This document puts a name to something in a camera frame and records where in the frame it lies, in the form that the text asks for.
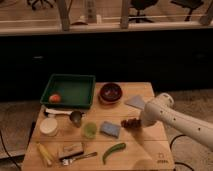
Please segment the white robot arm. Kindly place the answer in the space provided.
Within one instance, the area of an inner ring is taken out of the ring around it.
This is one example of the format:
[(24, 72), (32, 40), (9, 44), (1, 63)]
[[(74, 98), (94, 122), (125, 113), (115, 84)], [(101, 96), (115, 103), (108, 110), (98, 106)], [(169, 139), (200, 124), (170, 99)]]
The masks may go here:
[(140, 113), (142, 126), (153, 126), (161, 121), (213, 151), (213, 124), (175, 111), (173, 105), (174, 100), (167, 93), (146, 102)]

